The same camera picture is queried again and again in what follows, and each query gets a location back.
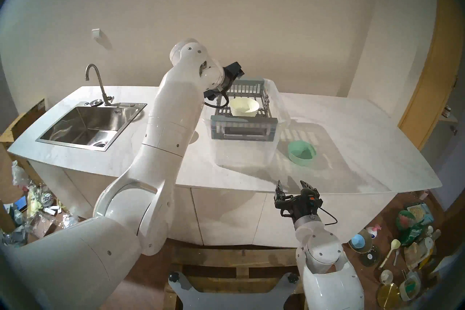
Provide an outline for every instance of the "light switch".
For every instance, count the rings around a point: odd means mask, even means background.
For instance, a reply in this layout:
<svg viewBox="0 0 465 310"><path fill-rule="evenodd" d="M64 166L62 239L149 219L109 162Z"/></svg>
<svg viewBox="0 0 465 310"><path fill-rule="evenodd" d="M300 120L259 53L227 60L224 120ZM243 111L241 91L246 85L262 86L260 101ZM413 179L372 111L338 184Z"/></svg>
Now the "light switch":
<svg viewBox="0 0 465 310"><path fill-rule="evenodd" d="M100 29L93 29L92 30L92 38L95 39L95 40L102 38L102 32L100 31Z"/></svg>

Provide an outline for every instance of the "faucet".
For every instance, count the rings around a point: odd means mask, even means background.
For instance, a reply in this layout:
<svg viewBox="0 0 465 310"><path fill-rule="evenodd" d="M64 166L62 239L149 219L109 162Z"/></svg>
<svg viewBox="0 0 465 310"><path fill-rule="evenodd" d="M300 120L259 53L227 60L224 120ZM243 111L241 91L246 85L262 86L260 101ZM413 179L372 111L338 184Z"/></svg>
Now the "faucet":
<svg viewBox="0 0 465 310"><path fill-rule="evenodd" d="M105 90L104 90L103 84L102 84L102 79L100 78L99 69L94 64L89 64L86 67L86 81L89 81L89 70L90 70L91 67L93 67L95 69L95 72L97 73L97 78L99 79L100 89L102 90L102 97L103 97L103 102L105 102L105 106L111 106L112 104L109 101L113 101L114 97L113 96L107 96L105 94Z"/></svg>

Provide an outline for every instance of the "countertop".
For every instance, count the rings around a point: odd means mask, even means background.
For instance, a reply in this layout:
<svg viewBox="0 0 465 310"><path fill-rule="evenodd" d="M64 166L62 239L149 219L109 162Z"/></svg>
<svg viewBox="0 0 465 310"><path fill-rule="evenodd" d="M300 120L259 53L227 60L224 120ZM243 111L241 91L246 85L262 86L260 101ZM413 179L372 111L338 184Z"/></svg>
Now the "countertop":
<svg viewBox="0 0 465 310"><path fill-rule="evenodd" d="M72 170L118 177L131 164L145 134L157 87L106 86L114 102L147 103L107 151L90 151L36 142L52 123L81 101L101 98L98 86L84 86L61 100L32 124L9 148L15 155ZM184 156L176 184L226 190L274 192L276 182L298 193L299 180L320 193L406 192L437 188L438 177L392 120L367 100L282 93L291 117L273 161L265 169L216 165L210 133L199 121ZM287 141L304 139L316 148L310 167L292 163Z"/></svg>

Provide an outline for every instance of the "kitchen sink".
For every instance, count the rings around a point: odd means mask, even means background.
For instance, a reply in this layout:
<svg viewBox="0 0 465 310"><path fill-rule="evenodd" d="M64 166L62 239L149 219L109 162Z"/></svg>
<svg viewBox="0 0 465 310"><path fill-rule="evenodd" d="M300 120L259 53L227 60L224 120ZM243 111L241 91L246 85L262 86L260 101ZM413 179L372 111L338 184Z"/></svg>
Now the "kitchen sink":
<svg viewBox="0 0 465 310"><path fill-rule="evenodd" d="M119 103L92 107L80 102L36 141L106 151L147 104Z"/></svg>

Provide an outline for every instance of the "spoon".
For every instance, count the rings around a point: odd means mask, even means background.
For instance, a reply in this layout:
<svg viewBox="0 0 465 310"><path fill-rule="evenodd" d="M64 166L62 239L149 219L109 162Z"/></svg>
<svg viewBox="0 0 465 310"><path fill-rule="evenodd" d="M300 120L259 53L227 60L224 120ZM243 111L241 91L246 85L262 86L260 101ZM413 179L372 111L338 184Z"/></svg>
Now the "spoon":
<svg viewBox="0 0 465 310"><path fill-rule="evenodd" d="M394 263L393 263L394 266L396 266L396 263L397 263L397 256L399 256L399 249L396 250L396 257L394 258Z"/></svg>
<svg viewBox="0 0 465 310"><path fill-rule="evenodd" d="M394 239L392 242L391 242L391 249L389 250L389 253L387 254L386 258L384 259L383 263L379 266L378 269L382 269L384 264L386 263L387 259L390 257L391 253L394 251L394 250L397 250L398 248L400 247L400 241L398 239Z"/></svg>

